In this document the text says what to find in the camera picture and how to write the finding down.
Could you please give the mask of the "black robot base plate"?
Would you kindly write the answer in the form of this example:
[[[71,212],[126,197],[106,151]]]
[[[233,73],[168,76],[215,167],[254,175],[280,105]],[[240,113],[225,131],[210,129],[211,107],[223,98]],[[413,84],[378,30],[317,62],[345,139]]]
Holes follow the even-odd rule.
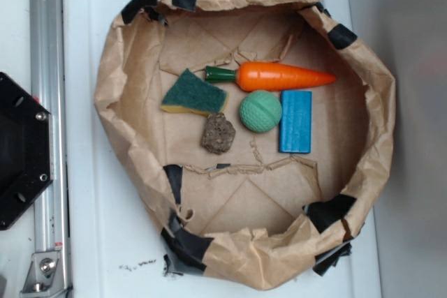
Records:
[[[51,114],[1,74],[1,230],[10,229],[52,182]]]

